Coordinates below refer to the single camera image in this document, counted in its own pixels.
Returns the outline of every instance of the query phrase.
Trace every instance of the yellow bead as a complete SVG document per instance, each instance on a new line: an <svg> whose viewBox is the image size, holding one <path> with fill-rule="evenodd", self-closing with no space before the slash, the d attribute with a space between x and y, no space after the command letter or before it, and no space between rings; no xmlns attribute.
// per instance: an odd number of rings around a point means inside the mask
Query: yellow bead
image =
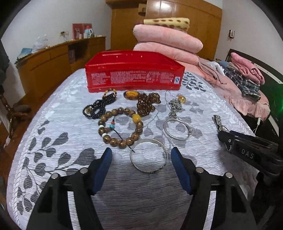
<svg viewBox="0 0 283 230"><path fill-rule="evenodd" d="M136 124L138 121L141 121L142 120L142 118L140 117L140 115L138 115L138 114L134 114L133 116L132 116L132 119L133 119L133 122Z"/></svg>
<svg viewBox="0 0 283 230"><path fill-rule="evenodd" d="M178 99L180 100L180 102L183 104L186 102L186 98L183 95L178 96Z"/></svg>

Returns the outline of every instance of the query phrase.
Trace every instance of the red box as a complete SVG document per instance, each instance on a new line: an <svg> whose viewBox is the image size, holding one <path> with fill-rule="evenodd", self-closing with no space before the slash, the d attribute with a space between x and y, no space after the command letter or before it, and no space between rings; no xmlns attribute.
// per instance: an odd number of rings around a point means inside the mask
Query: red box
<svg viewBox="0 0 283 230"><path fill-rule="evenodd" d="M86 65L90 93L116 90L179 90L185 67L163 54L104 51Z"/></svg>

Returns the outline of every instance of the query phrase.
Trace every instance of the silver bangle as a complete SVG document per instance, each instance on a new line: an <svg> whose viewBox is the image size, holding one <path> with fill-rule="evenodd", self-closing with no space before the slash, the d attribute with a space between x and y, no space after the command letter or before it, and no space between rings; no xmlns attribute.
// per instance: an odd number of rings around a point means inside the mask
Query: silver bangle
<svg viewBox="0 0 283 230"><path fill-rule="evenodd" d="M169 121L175 121L175 122L180 122L182 124L184 124L186 126L186 128L188 129L188 136L186 138L179 138L179 137L175 137L173 135L171 135L168 131L167 131L167 128L166 128L166 124L169 122ZM191 133L192 133L192 130L191 128L189 127L189 125L181 120L178 120L178 119L174 119L174 118L170 118L168 120L166 120L163 124L163 129L164 129L164 132L171 138L173 139L176 139L176 140L186 140L190 137Z"/></svg>
<svg viewBox="0 0 283 230"><path fill-rule="evenodd" d="M159 169L156 169L156 170L154 170L154 171L144 171L144 170L140 169L139 167L137 167L137 166L135 165L135 163L133 162L133 159L132 159L132 151L134 150L134 148L135 148L138 144L143 143L143 142L151 142L151 143L158 144L158 145L163 149L163 151L165 152L165 154L166 154L165 163L164 163ZM160 169L162 169L162 168L167 164L167 161L168 161L168 151L167 151L167 149L165 148L165 146L164 146L161 142L159 142L158 140L155 140L155 139L140 139L140 140L136 141L136 142L134 143L134 145L132 146L132 149L130 150L130 159L131 159L131 162L132 162L132 164L134 165L134 167L135 167L136 169L140 170L141 172L143 172L143 173L151 173L151 174L152 174L152 173L157 173Z"/></svg>

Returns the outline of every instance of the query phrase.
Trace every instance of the bedspread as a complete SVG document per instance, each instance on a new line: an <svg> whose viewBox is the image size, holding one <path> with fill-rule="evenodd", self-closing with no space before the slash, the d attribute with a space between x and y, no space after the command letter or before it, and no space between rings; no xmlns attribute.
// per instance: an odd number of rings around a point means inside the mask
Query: bedspread
<svg viewBox="0 0 283 230"><path fill-rule="evenodd" d="M233 173L245 195L251 198L258 171L226 151L212 121L212 116L218 114L228 129L252 135L239 114L203 79L188 72L179 91L158 93L161 104L155 105L156 110L143 118L141 138L155 138L169 149L177 146L184 157L211 174ZM168 102L178 93L187 98L177 113L192 129L186 141L170 139L163 131L170 111ZM80 69L57 88L33 118L15 154L7 187L8 211L21 229L26 229L34 204L52 173L73 174L88 167L92 160L101 157L106 147L111 147L98 134L98 120L87 119L82 114L86 105L102 95L103 92L88 92L85 70ZM136 101L127 101L119 91L117 100L106 109L118 107L136 110ZM135 129L126 115L117 116L115 122L115 129L123 138ZM177 136L186 133L179 123L169 122L168 130ZM145 174L131 164L128 148L111 149L113 160L103 187L92 197L104 229L180 229L192 196L182 190L171 160L158 173ZM135 151L133 156L139 167L156 167L164 161L161 148L154 144L143 143ZM212 192L204 229L210 229L214 199ZM68 192L68 201L73 228L80 229L71 192Z"/></svg>

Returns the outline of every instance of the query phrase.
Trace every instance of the wall switch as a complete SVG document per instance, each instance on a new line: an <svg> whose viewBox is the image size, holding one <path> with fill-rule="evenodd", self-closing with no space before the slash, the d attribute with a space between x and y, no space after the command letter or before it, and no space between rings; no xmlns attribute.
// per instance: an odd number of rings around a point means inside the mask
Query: wall switch
<svg viewBox="0 0 283 230"><path fill-rule="evenodd" d="M229 38L234 38L234 35L235 35L235 31L233 31L233 30L229 30Z"/></svg>

